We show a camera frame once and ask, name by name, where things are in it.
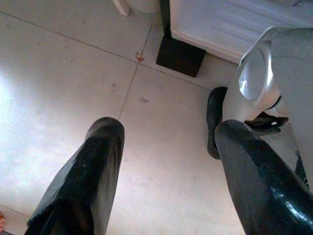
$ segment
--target black block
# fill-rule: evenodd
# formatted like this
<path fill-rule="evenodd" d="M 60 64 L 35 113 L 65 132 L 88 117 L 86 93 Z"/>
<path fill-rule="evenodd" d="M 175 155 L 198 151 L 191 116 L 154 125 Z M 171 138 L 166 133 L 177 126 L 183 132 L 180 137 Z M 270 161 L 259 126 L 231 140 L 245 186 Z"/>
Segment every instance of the black block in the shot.
<path fill-rule="evenodd" d="M 163 37 L 156 63 L 169 69 L 196 77 L 205 50 L 173 38 Z"/>

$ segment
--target tiled floor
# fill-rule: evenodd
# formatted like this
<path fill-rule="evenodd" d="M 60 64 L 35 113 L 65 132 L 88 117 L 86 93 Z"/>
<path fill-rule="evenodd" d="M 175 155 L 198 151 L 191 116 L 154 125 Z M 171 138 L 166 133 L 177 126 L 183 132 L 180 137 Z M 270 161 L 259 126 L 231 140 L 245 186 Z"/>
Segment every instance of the tiled floor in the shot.
<path fill-rule="evenodd" d="M 197 78 L 155 64 L 162 37 L 110 0 L 0 1 L 0 210 L 25 223 L 99 117 L 126 140 L 109 235 L 242 235 L 221 162 L 206 152 L 206 101 L 236 65 Z M 135 55 L 145 58 L 138 63 Z"/>

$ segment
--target chair leg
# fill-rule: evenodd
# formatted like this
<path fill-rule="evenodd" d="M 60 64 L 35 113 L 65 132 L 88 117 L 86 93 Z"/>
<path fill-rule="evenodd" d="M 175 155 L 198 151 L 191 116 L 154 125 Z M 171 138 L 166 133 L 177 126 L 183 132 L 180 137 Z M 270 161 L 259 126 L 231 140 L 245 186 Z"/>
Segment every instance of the chair leg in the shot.
<path fill-rule="evenodd" d="M 119 13 L 123 16 L 128 16 L 131 7 L 125 0 L 112 0 L 116 8 L 118 9 Z"/>

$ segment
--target tile grout line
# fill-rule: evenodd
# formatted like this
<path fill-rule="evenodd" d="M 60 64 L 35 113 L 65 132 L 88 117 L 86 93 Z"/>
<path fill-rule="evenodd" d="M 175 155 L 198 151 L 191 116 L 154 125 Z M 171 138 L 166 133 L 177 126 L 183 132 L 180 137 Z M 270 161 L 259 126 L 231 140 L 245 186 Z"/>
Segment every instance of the tile grout line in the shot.
<path fill-rule="evenodd" d="M 9 207 L 6 207 L 6 206 L 4 206 L 4 205 L 1 205 L 1 204 L 0 204 L 0 207 L 4 207 L 4 208 L 6 208 L 6 209 L 8 209 L 8 210 L 10 210 L 10 211 L 13 211 L 13 212 L 18 213 L 18 214 L 20 214 L 20 215 L 23 215 L 23 216 L 25 216 L 25 217 L 27 217 L 27 218 L 30 218 L 30 216 L 28 216 L 28 215 L 26 215 L 26 214 L 23 214 L 23 213 L 21 213 L 21 212 L 18 212 L 18 211 L 14 210 L 14 209 L 11 209 L 11 208 L 9 208 Z"/>
<path fill-rule="evenodd" d="M 203 87 L 203 86 L 201 86 L 201 85 L 199 85 L 199 84 L 196 84 L 196 83 L 190 82 L 190 81 L 185 80 L 185 79 L 183 79 L 183 78 L 180 78 L 180 77 L 178 77 L 178 76 L 175 76 L 175 75 L 169 74 L 169 73 L 167 73 L 167 72 L 164 72 L 164 71 L 158 70 L 158 69 L 156 69 L 156 68 L 153 68 L 153 67 L 151 67 L 151 66 L 148 66 L 148 65 L 142 64 L 142 63 L 137 62 L 137 61 L 135 61 L 135 60 L 132 60 L 132 59 L 126 58 L 126 57 L 124 57 L 124 56 L 121 56 L 121 55 L 115 54 L 115 53 L 113 53 L 113 52 L 111 52 L 111 51 L 108 51 L 108 50 L 105 50 L 105 49 L 103 49 L 103 48 L 101 48 L 101 47 L 97 47 L 97 46 L 95 46 L 95 45 L 92 45 L 92 44 L 89 44 L 89 43 L 85 43 L 85 42 L 83 42 L 83 41 L 81 41 L 81 40 L 78 40 L 78 39 L 72 38 L 72 37 L 70 37 L 70 36 L 68 36 L 68 35 L 65 35 L 65 34 L 59 33 L 59 32 L 57 32 L 57 31 L 54 31 L 54 30 L 51 30 L 51 29 L 48 29 L 48 28 L 45 28 L 45 27 L 43 27 L 43 26 L 41 26 L 41 25 L 38 25 L 38 24 L 35 24 L 35 23 L 33 23 L 33 22 L 30 22 L 30 21 L 24 20 L 24 19 L 19 18 L 19 17 L 17 17 L 17 16 L 14 16 L 14 15 L 8 14 L 8 13 L 3 12 L 3 11 L 1 11 L 1 10 L 0 10 L 0 13 L 1 13 L 1 14 L 3 14 L 3 15 L 9 16 L 9 17 L 11 17 L 11 18 L 14 18 L 14 19 L 16 19 L 16 20 L 22 21 L 22 22 L 24 22 L 24 23 L 30 24 L 30 25 L 32 25 L 32 26 L 35 26 L 35 27 L 37 27 L 37 28 L 43 29 L 43 30 L 45 30 L 45 31 L 48 31 L 48 32 L 50 32 L 50 33 L 57 34 L 57 35 L 59 35 L 59 36 L 62 36 L 62 37 L 68 38 L 68 39 L 70 39 L 70 40 L 73 40 L 73 41 L 75 41 L 75 42 L 78 42 L 78 43 L 84 44 L 84 45 L 86 45 L 86 46 L 89 46 L 89 47 L 92 47 L 92 48 L 95 48 L 95 49 L 101 50 L 101 51 L 106 52 L 106 53 L 109 53 L 109 54 L 111 54 L 111 55 L 118 56 L 118 57 L 120 57 L 120 58 L 126 59 L 126 60 L 131 61 L 131 62 L 135 62 L 135 63 L 137 63 L 137 67 L 138 67 L 138 64 L 141 64 L 141 65 L 146 66 L 146 67 L 148 67 L 148 68 L 150 68 L 150 69 L 153 69 L 153 70 L 156 70 L 156 71 L 162 72 L 162 73 L 164 73 L 164 74 L 167 74 L 167 75 L 170 75 L 170 76 L 172 76 L 172 77 L 178 78 L 178 79 L 180 79 L 180 80 L 183 80 L 183 81 L 188 82 L 188 83 L 190 83 L 190 84 L 196 85 L 196 86 L 198 86 L 198 87 L 201 87 L 201 88 L 207 89 L 207 90 L 209 90 L 209 91 L 211 91 L 211 90 L 212 90 L 212 89 L 209 89 L 209 88 L 207 88 L 207 87 Z M 144 44 L 144 47 L 143 47 L 143 49 L 142 49 L 142 51 L 141 51 L 140 56 L 142 56 L 143 51 L 144 51 L 144 49 L 145 49 L 145 47 L 146 47 L 146 43 L 147 43 L 147 41 L 148 41 L 148 37 L 149 37 L 149 35 L 150 35 L 150 33 L 151 33 L 151 29 L 152 29 L 152 25 L 150 25 L 149 32 L 148 32 L 148 35 L 147 35 L 147 38 L 146 38 L 146 41 L 145 41 L 145 44 Z"/>
<path fill-rule="evenodd" d="M 189 84 L 195 85 L 195 86 L 197 86 L 197 87 L 206 89 L 206 90 L 208 90 L 208 91 L 212 91 L 212 90 L 213 90 L 213 89 L 210 89 L 210 88 L 207 88 L 207 87 L 203 87 L 203 86 L 201 86 L 201 85 L 199 85 L 199 84 L 197 84 L 197 83 L 193 83 L 193 82 L 191 82 L 191 81 L 185 80 L 185 79 L 183 79 L 183 78 L 181 78 L 181 77 L 177 77 L 177 76 L 172 75 L 172 74 L 170 74 L 170 73 L 164 72 L 164 71 L 162 71 L 162 70 L 158 70 L 158 69 L 153 68 L 153 67 L 151 67 L 151 66 L 149 66 L 149 65 L 145 65 L 145 64 L 141 64 L 141 65 L 143 65 L 143 66 L 145 66 L 145 67 L 148 67 L 148 68 L 150 68 L 150 69 L 156 70 L 156 71 L 158 71 L 158 72 L 164 73 L 164 74 L 166 74 L 166 75 L 172 76 L 172 77 L 174 77 L 174 78 L 177 78 L 177 79 L 182 80 L 182 81 L 184 81 L 184 82 L 187 82 L 187 83 L 189 83 Z"/>
<path fill-rule="evenodd" d="M 38 24 L 33 23 L 33 22 L 31 22 L 31 21 L 28 21 L 28 20 L 24 20 L 24 19 L 22 19 L 22 18 L 20 18 L 20 17 L 17 17 L 17 16 L 14 16 L 14 15 L 8 14 L 8 13 L 3 12 L 3 11 L 1 11 L 1 10 L 0 10 L 0 13 L 3 14 L 3 15 L 9 16 L 9 17 L 11 17 L 11 18 L 13 18 L 13 19 L 22 21 L 22 22 L 24 22 L 24 23 L 31 24 L 32 26 L 35 26 L 35 27 L 40 28 L 40 29 L 43 29 L 43 30 L 48 31 L 48 32 L 50 32 L 50 33 L 57 34 L 57 35 L 59 35 L 59 36 L 62 36 L 62 37 L 71 39 L 71 40 L 73 40 L 73 41 L 75 41 L 75 42 L 84 44 L 84 45 L 86 45 L 86 46 L 90 46 L 90 47 L 93 47 L 93 48 L 95 48 L 95 49 L 98 49 L 98 50 L 107 52 L 107 53 L 109 53 L 109 54 L 112 54 L 112 55 L 121 57 L 121 58 L 123 58 L 123 59 L 126 59 L 126 60 L 129 60 L 129 61 L 132 61 L 132 62 L 137 63 L 137 61 L 135 61 L 135 60 L 132 60 L 132 59 L 126 58 L 126 57 L 124 57 L 124 56 L 115 54 L 115 53 L 113 53 L 113 52 L 111 52 L 111 51 L 108 51 L 108 50 L 105 50 L 105 49 L 103 49 L 103 48 L 101 48 L 101 47 L 98 47 L 98 46 L 95 46 L 95 45 L 92 45 L 92 44 L 89 44 L 89 43 L 85 43 L 84 41 L 81 41 L 81 40 L 79 40 L 79 39 L 76 39 L 76 38 L 73 38 L 73 37 L 71 37 L 71 36 L 65 35 L 65 34 L 63 34 L 63 33 L 54 31 L 54 30 L 52 30 L 52 29 L 48 29 L 48 28 L 46 28 L 46 27 L 43 27 L 43 26 L 41 26 L 41 25 L 38 25 Z"/>
<path fill-rule="evenodd" d="M 152 25 L 150 25 L 149 32 L 148 32 L 148 35 L 147 35 L 147 38 L 146 38 L 145 44 L 143 45 L 143 48 L 142 48 L 142 51 L 141 51 L 140 57 L 142 56 L 143 51 L 144 51 L 144 49 L 145 49 L 145 47 L 146 47 L 146 44 L 147 44 L 148 38 L 149 38 L 150 33 L 151 33 L 151 29 L 152 29 Z M 135 71 L 134 71 L 134 74 L 133 74 L 133 77 L 132 77 L 132 80 L 131 80 L 131 83 L 130 83 L 130 85 L 129 85 L 129 87 L 128 87 L 128 90 L 127 90 L 127 92 L 126 92 L 126 96 L 125 96 L 125 99 L 124 99 L 124 102 L 123 102 L 123 105 L 122 105 L 122 108 L 121 108 L 121 112 L 119 113 L 119 116 L 118 116 L 118 119 L 117 119 L 117 120 L 119 120 L 119 121 L 120 121 L 120 118 L 121 118 L 122 112 L 123 112 L 123 110 L 124 110 L 124 106 L 125 106 L 125 103 L 126 103 L 126 100 L 127 100 L 128 94 L 129 94 L 129 91 L 130 91 L 130 89 L 131 89 L 131 86 L 132 86 L 132 84 L 133 84 L 133 81 L 134 81 L 134 78 L 135 78 L 135 75 L 136 75 L 137 68 L 138 68 L 139 64 L 140 64 L 140 62 L 138 61 L 138 62 L 137 62 L 137 66 L 136 66 Z"/>

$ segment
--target floor tile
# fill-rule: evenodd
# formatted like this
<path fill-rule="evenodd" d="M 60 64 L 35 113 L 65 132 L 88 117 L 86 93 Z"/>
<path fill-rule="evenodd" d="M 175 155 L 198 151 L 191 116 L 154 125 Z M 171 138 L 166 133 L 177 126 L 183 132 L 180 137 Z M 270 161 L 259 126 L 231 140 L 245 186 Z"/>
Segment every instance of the floor tile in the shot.
<path fill-rule="evenodd" d="M 0 10 L 132 60 L 150 28 L 139 14 L 120 15 L 112 0 L 2 0 Z"/>
<path fill-rule="evenodd" d="M 221 161 L 206 151 L 208 95 L 138 66 L 121 115 L 125 149 L 108 235 L 244 234 Z"/>
<path fill-rule="evenodd" d="M 293 138 L 289 123 L 281 127 L 281 132 L 261 136 L 261 138 L 272 147 L 293 171 L 295 171 L 298 160 L 296 155 L 298 146 Z"/>
<path fill-rule="evenodd" d="M 89 126 L 118 118 L 137 64 L 1 14 L 0 45 L 0 200 L 31 215 Z"/>
<path fill-rule="evenodd" d="M 0 212 L 5 217 L 4 231 L 13 235 L 24 235 L 29 217 L 0 205 Z"/>
<path fill-rule="evenodd" d="M 228 86 L 233 78 L 237 65 L 219 57 L 207 54 L 197 77 L 190 77 L 180 72 L 157 65 L 157 54 L 163 37 L 162 26 L 153 26 L 143 51 L 144 61 L 142 64 L 164 71 L 173 76 L 182 78 L 208 89 L 219 86 Z"/>

